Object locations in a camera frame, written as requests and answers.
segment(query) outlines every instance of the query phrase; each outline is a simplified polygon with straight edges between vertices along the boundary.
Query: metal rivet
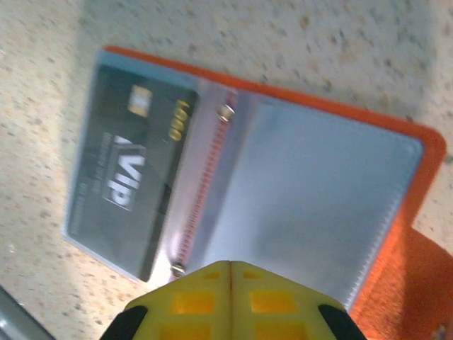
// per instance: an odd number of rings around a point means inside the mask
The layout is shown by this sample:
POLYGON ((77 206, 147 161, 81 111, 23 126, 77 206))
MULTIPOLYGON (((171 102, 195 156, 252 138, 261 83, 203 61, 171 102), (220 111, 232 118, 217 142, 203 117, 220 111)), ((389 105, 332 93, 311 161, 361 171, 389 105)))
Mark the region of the metal rivet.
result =
POLYGON ((171 265, 171 273, 175 278, 180 278, 185 273, 185 266, 181 263, 173 263, 171 265))
POLYGON ((234 110, 227 104, 221 105, 217 111, 219 119, 222 122, 229 122, 234 116, 234 110))

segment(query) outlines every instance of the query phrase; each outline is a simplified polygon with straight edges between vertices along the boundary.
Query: card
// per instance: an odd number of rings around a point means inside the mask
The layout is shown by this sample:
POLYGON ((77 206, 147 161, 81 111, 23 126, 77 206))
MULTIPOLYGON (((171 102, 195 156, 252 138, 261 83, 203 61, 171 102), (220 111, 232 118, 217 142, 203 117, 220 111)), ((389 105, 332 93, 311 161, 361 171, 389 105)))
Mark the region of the card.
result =
POLYGON ((67 234, 146 281, 198 95, 101 65, 67 234))

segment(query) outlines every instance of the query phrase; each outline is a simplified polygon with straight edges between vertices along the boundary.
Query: binding spine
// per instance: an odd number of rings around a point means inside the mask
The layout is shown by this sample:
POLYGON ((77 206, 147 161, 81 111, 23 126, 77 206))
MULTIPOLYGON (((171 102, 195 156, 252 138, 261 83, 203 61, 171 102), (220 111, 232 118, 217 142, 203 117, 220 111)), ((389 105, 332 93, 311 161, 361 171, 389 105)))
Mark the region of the binding spine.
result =
POLYGON ((219 123, 214 134, 214 139, 210 147, 207 161, 203 169, 200 185, 198 187, 195 201, 190 211, 188 223, 183 231, 183 236, 178 248, 176 260, 171 265, 171 273, 174 278, 179 278, 185 273, 185 267, 188 262, 188 257, 192 250, 193 242, 197 226, 200 223, 203 207, 209 191, 212 177, 214 176, 217 168, 217 163, 222 152, 222 147, 227 136, 229 123, 234 116, 234 107, 236 106, 236 93, 231 91, 225 100, 225 103, 219 107, 217 115, 219 123))

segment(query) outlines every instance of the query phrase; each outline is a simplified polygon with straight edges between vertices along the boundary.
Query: countertop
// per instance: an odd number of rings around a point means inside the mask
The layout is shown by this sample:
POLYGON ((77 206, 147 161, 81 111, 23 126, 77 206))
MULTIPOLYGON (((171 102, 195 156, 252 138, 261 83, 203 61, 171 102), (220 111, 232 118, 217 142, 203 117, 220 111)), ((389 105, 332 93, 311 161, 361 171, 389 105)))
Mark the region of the countertop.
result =
POLYGON ((0 0, 0 285, 58 339, 97 339, 146 292, 61 236, 106 44, 436 128, 449 155, 414 227, 453 252, 451 1, 0 0))

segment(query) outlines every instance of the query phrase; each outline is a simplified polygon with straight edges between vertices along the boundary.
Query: gold chip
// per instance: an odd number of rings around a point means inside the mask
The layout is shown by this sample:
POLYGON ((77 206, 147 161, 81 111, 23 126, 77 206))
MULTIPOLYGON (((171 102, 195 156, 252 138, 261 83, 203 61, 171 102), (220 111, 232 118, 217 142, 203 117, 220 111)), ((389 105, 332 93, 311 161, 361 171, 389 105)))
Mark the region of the gold chip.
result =
POLYGON ((136 115, 140 115, 145 118, 148 117, 148 110, 151 105, 152 96, 153 93, 150 90, 134 85, 132 87, 127 109, 136 115))

